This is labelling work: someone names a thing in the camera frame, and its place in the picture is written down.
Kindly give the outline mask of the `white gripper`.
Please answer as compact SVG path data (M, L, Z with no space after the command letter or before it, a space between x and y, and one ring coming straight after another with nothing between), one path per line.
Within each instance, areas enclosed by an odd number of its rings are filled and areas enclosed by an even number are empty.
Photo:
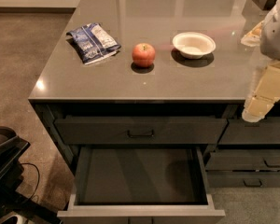
M280 0L276 0L263 22L242 37L241 43L248 47L260 45L262 54L275 59L263 70L242 112L243 120L259 122L280 100Z

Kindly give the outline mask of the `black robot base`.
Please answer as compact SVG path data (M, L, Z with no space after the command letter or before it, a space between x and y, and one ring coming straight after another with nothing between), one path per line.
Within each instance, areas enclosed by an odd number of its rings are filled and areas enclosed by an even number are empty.
M0 217L9 211L19 211L23 217L40 217L48 224L62 224L56 213L16 191L24 171L19 158L29 146L15 131L0 126Z

